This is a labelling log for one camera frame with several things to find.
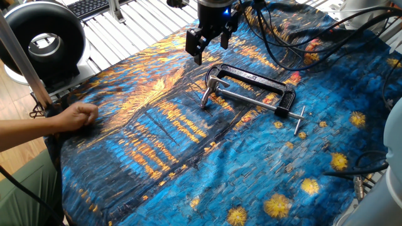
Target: keyboard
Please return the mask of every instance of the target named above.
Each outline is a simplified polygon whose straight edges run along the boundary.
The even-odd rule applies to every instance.
[[[107,0],[81,0],[67,6],[78,18],[85,19],[109,8]]]

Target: human arm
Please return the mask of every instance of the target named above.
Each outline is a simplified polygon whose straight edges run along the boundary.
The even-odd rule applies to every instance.
[[[0,152],[49,134],[75,131],[93,123],[97,116],[96,105],[77,102],[45,119],[0,121]]]

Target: black cable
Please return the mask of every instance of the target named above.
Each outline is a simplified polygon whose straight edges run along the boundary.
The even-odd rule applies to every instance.
[[[392,23],[389,24],[389,26],[387,26],[387,27],[386,27],[386,25],[387,25],[388,22],[386,22],[385,25],[384,25],[383,30],[381,30],[375,37],[373,37],[373,38],[371,38],[369,41],[367,41],[367,42],[365,42],[365,43],[359,45],[358,47],[354,48],[353,50],[347,51],[346,53],[344,53],[344,54],[341,55],[340,57],[336,58],[336,59],[331,63],[331,65],[327,66],[326,68],[321,69],[321,70],[317,70],[317,71],[314,71],[314,72],[311,72],[311,71],[309,71],[309,72],[310,72],[310,73],[320,73],[320,72],[323,72],[323,71],[325,71],[325,70],[328,70],[329,68],[333,67],[333,66],[338,62],[338,60],[340,60],[342,57],[344,57],[344,56],[346,56],[346,55],[348,55],[348,54],[351,54],[351,53],[355,52],[356,50],[361,49],[363,46],[365,46],[365,45],[367,45],[368,43],[374,41],[376,38],[379,38],[386,30],[388,30],[388,29],[389,29],[395,22],[397,22],[397,20],[399,20],[399,19],[400,19],[400,17],[397,17],[397,18],[394,19],[394,21],[392,21]]]
[[[359,167],[360,160],[369,154],[381,154],[381,155],[385,156],[387,153],[384,151],[365,151],[359,157],[357,157],[355,166]]]
[[[373,162],[371,162],[371,163],[369,163],[369,164],[365,164],[365,165],[363,165],[363,166],[353,166],[352,168],[353,168],[353,169],[356,169],[356,168],[359,168],[359,169],[367,168],[368,166],[371,166],[372,164],[375,164],[375,163],[377,163],[377,162],[379,162],[379,161],[386,160],[386,159],[387,159],[387,158],[377,159],[377,160],[374,160]]]
[[[275,37],[275,40],[276,40],[278,43],[282,43],[285,47],[291,48],[292,50],[300,51],[300,52],[302,52],[302,53],[323,53],[323,52],[326,52],[326,51],[330,51],[331,49],[333,49],[333,48],[336,47],[336,44],[335,44],[335,45],[332,45],[332,46],[330,46],[330,47],[326,47],[326,48],[324,48],[324,49],[322,49],[322,50],[313,50],[313,51],[302,50],[301,48],[297,48],[297,47],[289,47],[290,44],[287,43],[285,40],[283,40],[281,37],[279,37],[279,36],[274,32],[274,28],[273,28],[273,25],[272,25],[271,12],[269,11],[269,9],[268,9],[267,6],[265,6],[265,8],[266,8],[266,10],[268,11],[268,15],[269,15],[269,25],[268,25],[268,22],[266,21],[265,17],[261,14],[261,16],[263,17],[263,22],[264,22],[265,26],[269,29],[269,31],[270,31],[270,32],[272,33],[272,35]]]
[[[302,71],[302,70],[307,70],[310,69],[316,65],[318,65],[319,63],[322,63],[324,60],[326,60],[330,55],[332,55],[333,53],[335,53],[337,50],[339,50],[345,43],[348,42],[349,39],[351,39],[353,36],[355,36],[356,34],[360,33],[361,31],[364,31],[365,29],[369,28],[370,26],[377,24],[378,22],[386,19],[386,18],[390,18],[392,16],[402,16],[402,10],[399,11],[395,11],[395,12],[389,12],[389,13],[384,13],[381,14],[379,16],[376,16],[375,18],[371,19],[370,21],[368,21],[367,23],[365,23],[364,25],[362,25],[359,29],[355,30],[355,32],[353,32],[348,38],[344,39],[342,42],[340,42],[339,44],[336,45],[336,47],[334,49],[332,49],[331,51],[329,51],[328,54],[326,54],[323,58],[319,59],[319,61],[306,66],[306,67],[302,67],[302,68],[290,68],[287,67],[285,65],[283,65],[278,59],[276,59],[276,57],[273,55],[268,43],[266,42],[266,37],[265,37],[265,32],[264,32],[264,26],[263,23],[261,21],[261,12],[259,10],[257,10],[257,15],[258,15],[258,22],[259,22],[259,26],[260,26],[260,30],[263,34],[263,39],[264,39],[264,44],[265,47],[268,51],[268,54],[270,55],[270,57],[274,60],[274,62],[276,64],[278,64],[279,66],[281,66],[282,68],[289,70],[289,71]]]
[[[390,77],[391,74],[395,71],[396,67],[399,65],[399,63],[401,63],[401,61],[402,61],[402,56],[401,56],[401,58],[395,63],[394,67],[391,69],[391,71],[388,73],[388,75],[385,77],[385,81],[384,81],[384,85],[383,85],[383,101],[384,101],[385,107],[386,107],[389,111],[391,111],[392,108],[389,106],[389,104],[387,103],[387,101],[386,101],[386,99],[385,99],[385,94],[384,94],[384,93],[385,93],[385,87],[387,86],[389,77]]]
[[[347,180],[353,181],[353,178],[348,177],[348,176],[342,176],[342,175],[328,175],[328,176],[336,176],[336,177],[338,177],[338,178],[342,178],[342,179],[347,179]],[[368,187],[368,188],[370,188],[370,189],[372,188],[372,186],[369,185],[369,184],[366,183],[366,182],[363,182],[363,185],[366,186],[366,187]]]
[[[385,170],[386,168],[388,168],[388,163],[385,163],[382,166],[374,167],[371,169],[346,171],[346,172],[323,172],[322,174],[325,176],[366,175],[369,173],[377,173],[378,171]]]
[[[366,180],[368,180],[368,181],[370,181],[371,183],[373,183],[373,185],[375,185],[375,184],[376,184],[376,182],[375,182],[373,179],[368,178],[368,177],[363,176],[363,175],[362,175],[362,177],[364,177]]]
[[[321,31],[321,32],[319,32],[318,34],[316,34],[315,36],[312,36],[312,37],[310,37],[309,39],[307,39],[307,40],[305,40],[305,41],[303,41],[303,42],[301,42],[301,43],[297,43],[297,44],[289,44],[289,43],[287,43],[286,45],[278,45],[278,44],[276,44],[276,43],[271,43],[271,42],[268,42],[268,43],[269,43],[269,44],[272,44],[272,45],[280,46],[280,47],[296,47],[296,46],[304,45],[304,44],[306,44],[306,43],[308,43],[308,42],[314,40],[315,38],[318,38],[318,37],[321,36],[322,34],[324,34],[324,33],[328,32],[328,31],[330,31],[332,28],[334,28],[334,27],[336,27],[336,26],[338,26],[338,25],[340,25],[340,24],[342,24],[342,23],[344,23],[344,22],[346,22],[346,21],[348,21],[348,20],[350,20],[350,19],[353,19],[353,18],[355,18],[355,17],[357,17],[357,16],[360,16],[360,15],[362,15],[362,14],[365,14],[365,13],[369,13],[369,12],[371,12],[371,11],[378,11],[378,10],[387,10],[387,11],[399,11],[399,12],[402,12],[402,10],[400,10],[400,9],[396,9],[396,8],[392,8],[392,7],[382,7],[382,6],[378,6],[378,7],[370,8],[370,9],[365,9],[365,10],[363,10],[363,11],[360,11],[360,12],[356,13],[356,14],[353,14],[353,15],[351,15],[351,16],[348,16],[347,18],[345,18],[345,19],[343,19],[343,20],[341,20],[341,21],[339,21],[339,22],[334,23],[334,24],[331,25],[330,27],[324,29],[323,31]]]
[[[266,10],[268,11],[268,14],[269,14],[269,24],[270,24],[270,27],[271,27],[270,32],[272,32],[273,36],[275,37],[275,39],[276,39],[277,41],[280,40],[280,42],[282,42],[282,44],[288,46],[289,43],[287,43],[285,40],[283,40],[281,37],[279,37],[275,32],[273,32],[273,25],[272,25],[272,19],[271,19],[271,12],[269,11],[267,5],[265,5],[265,8],[266,8]],[[264,18],[263,15],[262,15],[262,17],[263,17],[263,21],[264,21],[265,25],[266,25],[267,27],[269,27],[269,25],[268,25],[268,23],[267,23],[267,21],[265,20],[265,18]],[[387,26],[388,21],[389,21],[389,18],[387,18],[387,20],[385,21],[385,24],[384,24],[383,30],[381,31],[381,34],[386,30],[386,26]],[[321,49],[321,50],[314,50],[314,51],[306,51],[306,50],[302,50],[302,49],[300,49],[300,48],[295,48],[295,47],[292,48],[292,49],[293,49],[293,50],[300,51],[300,52],[303,52],[303,53],[323,53],[323,52],[326,52],[326,51],[330,51],[331,49],[333,49],[333,48],[335,48],[335,47],[336,47],[336,44],[335,44],[335,45],[332,45],[332,46],[329,46],[329,47],[326,47],[326,48]]]
[[[32,197],[35,201],[37,201],[40,205],[42,205],[45,209],[49,210],[52,214],[52,217],[58,222],[59,225],[65,226],[63,220],[57,215],[57,213],[50,207],[47,203],[45,203],[41,198],[32,193],[29,189],[25,188],[22,184],[20,184],[17,180],[13,178],[2,166],[0,166],[0,173],[3,174],[13,185],[17,188],[21,189],[21,191],[25,192],[27,195]]]

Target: wooden floor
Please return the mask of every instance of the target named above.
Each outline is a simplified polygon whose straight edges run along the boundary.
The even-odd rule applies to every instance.
[[[31,119],[29,113],[34,106],[29,87],[12,81],[5,74],[4,65],[0,61],[0,123],[1,120]],[[39,138],[3,151],[0,153],[0,165],[13,174],[45,148],[43,138]]]

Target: fabric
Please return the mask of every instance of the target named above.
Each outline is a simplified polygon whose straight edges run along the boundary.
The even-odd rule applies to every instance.
[[[61,177],[50,161],[47,150],[27,162],[13,177],[53,207],[60,218],[63,218]],[[0,225],[55,225],[49,224],[49,218],[48,210],[40,207],[38,202],[10,181],[3,179],[0,182]]]
[[[270,2],[269,8],[275,30],[295,43],[335,23],[293,1]],[[256,30],[256,13],[246,12]],[[198,66],[185,52],[186,30],[196,24],[62,99],[62,105],[96,104],[100,112],[94,127],[48,142],[61,153],[64,209],[77,225],[331,225],[352,201],[353,186],[322,173],[351,170],[363,151],[385,150],[389,112],[381,87],[400,55],[390,55],[379,39],[363,46],[374,37],[366,31],[323,65],[289,72],[273,63],[242,17],[228,50],[217,38]],[[301,48],[319,50],[350,33],[336,28]],[[275,46],[272,51],[291,67],[322,57],[300,58]],[[291,111],[306,106],[298,135],[297,120],[224,96],[212,95],[202,110],[204,76],[216,63],[291,85]],[[232,92],[268,104],[279,100],[266,90],[226,81]],[[392,76],[386,97],[399,98],[401,83]]]

